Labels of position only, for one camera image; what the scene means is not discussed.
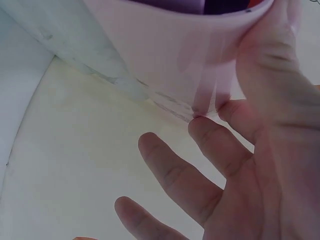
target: white wall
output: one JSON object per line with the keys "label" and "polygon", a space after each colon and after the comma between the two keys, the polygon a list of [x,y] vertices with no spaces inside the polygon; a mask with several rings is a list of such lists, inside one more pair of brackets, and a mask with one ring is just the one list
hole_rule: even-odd
{"label": "white wall", "polygon": [[0,196],[18,128],[52,58],[0,8]]}

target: white surface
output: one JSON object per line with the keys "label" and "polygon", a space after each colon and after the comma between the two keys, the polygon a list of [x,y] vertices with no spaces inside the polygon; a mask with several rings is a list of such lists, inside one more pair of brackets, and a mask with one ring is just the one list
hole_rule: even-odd
{"label": "white surface", "polygon": [[147,98],[82,0],[0,0],[0,7],[68,64]]}
{"label": "white surface", "polygon": [[0,195],[18,128],[52,58],[0,9]]}
{"label": "white surface", "polygon": [[[320,7],[304,3],[298,54],[302,70],[320,84]],[[237,85],[232,92],[234,98],[242,96]],[[14,143],[0,203],[0,239],[133,239],[114,211],[114,201],[122,195],[137,200],[190,239],[200,239],[203,230],[169,200],[138,153],[138,137],[148,131],[224,185],[185,125],[55,59]]]}

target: hand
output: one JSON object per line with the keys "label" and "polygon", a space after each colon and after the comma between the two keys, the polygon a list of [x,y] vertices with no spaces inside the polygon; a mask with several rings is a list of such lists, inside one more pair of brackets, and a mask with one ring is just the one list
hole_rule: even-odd
{"label": "hand", "polygon": [[[156,135],[139,149],[165,192],[204,228],[204,240],[320,239],[320,91],[300,73],[295,53],[298,0],[275,0],[246,35],[237,76],[247,100],[220,117],[255,145],[248,151],[225,127],[199,117],[189,133],[226,177],[222,190]],[[115,210],[138,240],[185,240],[129,198]]]}

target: finger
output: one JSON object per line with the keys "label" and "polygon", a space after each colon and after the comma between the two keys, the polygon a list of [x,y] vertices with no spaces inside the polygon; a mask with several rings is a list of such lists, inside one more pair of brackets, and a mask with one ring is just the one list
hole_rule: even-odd
{"label": "finger", "polygon": [[138,240],[187,240],[128,197],[118,198],[114,208],[124,227]]}
{"label": "finger", "polygon": [[168,194],[190,217],[204,226],[223,190],[178,157],[153,133],[139,139],[141,155]]}
{"label": "finger", "polygon": [[255,144],[263,131],[263,123],[247,100],[230,100],[219,111],[219,117],[235,131]]}
{"label": "finger", "polygon": [[206,117],[194,119],[189,124],[189,133],[202,153],[226,178],[236,175],[253,155],[228,129]]}
{"label": "finger", "polygon": [[300,11],[299,0],[275,0],[240,45],[240,86],[268,122],[289,122],[305,106],[319,105],[319,92],[300,73],[296,57],[294,33]]}

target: pink plastic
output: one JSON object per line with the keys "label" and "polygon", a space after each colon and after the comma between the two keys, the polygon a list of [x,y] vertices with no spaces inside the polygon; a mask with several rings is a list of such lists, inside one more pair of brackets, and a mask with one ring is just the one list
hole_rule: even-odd
{"label": "pink plastic", "polygon": [[187,122],[230,98],[241,37],[273,1],[192,15],[127,0],[84,0],[150,98]]}

